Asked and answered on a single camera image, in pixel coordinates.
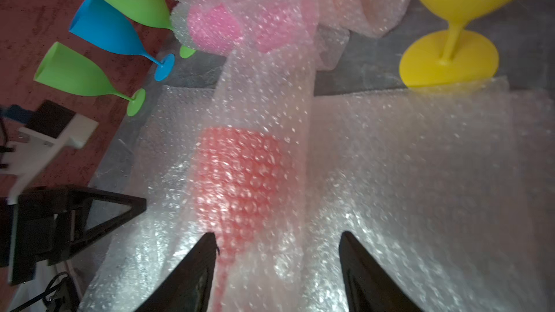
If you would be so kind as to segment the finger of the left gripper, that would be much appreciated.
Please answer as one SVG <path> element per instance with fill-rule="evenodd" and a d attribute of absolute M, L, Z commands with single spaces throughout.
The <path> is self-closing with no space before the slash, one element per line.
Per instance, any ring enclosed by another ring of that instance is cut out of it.
<path fill-rule="evenodd" d="M 50 265 L 74 257 L 147 209 L 141 197 L 76 186 L 49 189 L 47 201 L 55 220 Z"/>

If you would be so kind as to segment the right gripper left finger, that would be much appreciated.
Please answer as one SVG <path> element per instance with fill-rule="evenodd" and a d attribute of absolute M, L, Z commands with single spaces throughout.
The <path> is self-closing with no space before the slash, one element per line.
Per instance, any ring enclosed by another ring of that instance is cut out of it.
<path fill-rule="evenodd" d="M 204 234 L 136 312 L 208 310 L 217 255 L 215 234 Z"/>

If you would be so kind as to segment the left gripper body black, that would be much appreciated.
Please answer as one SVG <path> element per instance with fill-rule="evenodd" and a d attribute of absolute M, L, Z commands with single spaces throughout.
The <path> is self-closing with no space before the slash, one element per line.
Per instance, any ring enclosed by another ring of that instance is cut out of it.
<path fill-rule="evenodd" d="M 51 255 L 55 220 L 45 192 L 27 190 L 14 205 L 1 199 L 1 266 L 9 269 L 11 286 L 33 280 L 37 263 L 54 264 Z"/>

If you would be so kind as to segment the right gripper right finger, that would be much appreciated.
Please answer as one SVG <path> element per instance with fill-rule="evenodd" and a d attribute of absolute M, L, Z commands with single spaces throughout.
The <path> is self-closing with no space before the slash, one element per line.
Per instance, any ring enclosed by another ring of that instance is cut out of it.
<path fill-rule="evenodd" d="M 339 257 L 350 312 L 421 312 L 351 232 L 341 234 Z"/>

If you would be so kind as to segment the red glass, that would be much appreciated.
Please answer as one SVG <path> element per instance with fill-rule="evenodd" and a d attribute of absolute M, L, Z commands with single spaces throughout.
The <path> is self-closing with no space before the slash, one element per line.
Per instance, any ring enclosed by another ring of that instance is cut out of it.
<path fill-rule="evenodd" d="M 295 311 L 316 63 L 307 46 L 228 57 L 195 143 L 182 241 L 218 247 L 210 311 Z"/>

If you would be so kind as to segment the light green wine glass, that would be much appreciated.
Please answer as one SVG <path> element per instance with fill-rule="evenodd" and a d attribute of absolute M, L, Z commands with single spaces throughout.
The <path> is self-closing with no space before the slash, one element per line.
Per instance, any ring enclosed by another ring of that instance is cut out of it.
<path fill-rule="evenodd" d="M 131 97 L 119 92 L 97 64 L 59 42 L 43 57 L 33 80 L 72 95 L 115 95 L 128 102 L 128 116 L 138 114 L 146 100 L 146 91 L 142 88 Z"/>

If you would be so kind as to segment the blue glass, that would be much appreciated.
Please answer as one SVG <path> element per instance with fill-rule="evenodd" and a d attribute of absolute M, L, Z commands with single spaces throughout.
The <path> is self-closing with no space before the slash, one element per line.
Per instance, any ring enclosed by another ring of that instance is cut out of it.
<path fill-rule="evenodd" d="M 144 56 L 156 64 L 158 82 L 173 71 L 175 56 L 170 53 L 159 61 L 148 53 L 130 21 L 105 0 L 84 0 L 70 23 L 69 32 L 111 53 Z"/>

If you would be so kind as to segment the pink glass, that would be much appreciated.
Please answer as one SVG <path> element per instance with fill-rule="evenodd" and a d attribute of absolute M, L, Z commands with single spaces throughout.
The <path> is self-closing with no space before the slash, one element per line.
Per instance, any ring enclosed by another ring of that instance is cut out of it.
<path fill-rule="evenodd" d="M 334 69 L 349 41 L 331 0 L 175 0 L 170 21 L 188 48 L 220 56 L 246 46 L 270 53 L 306 46 L 319 70 Z"/>

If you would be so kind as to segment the yellow glass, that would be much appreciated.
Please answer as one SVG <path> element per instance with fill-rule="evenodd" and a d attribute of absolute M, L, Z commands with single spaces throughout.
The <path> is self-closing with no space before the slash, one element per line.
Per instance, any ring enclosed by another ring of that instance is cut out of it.
<path fill-rule="evenodd" d="M 404 52 L 399 66 L 404 85 L 423 88 L 493 77 L 500 63 L 496 46 L 467 26 L 511 1 L 420 0 L 448 28 L 418 39 Z"/>

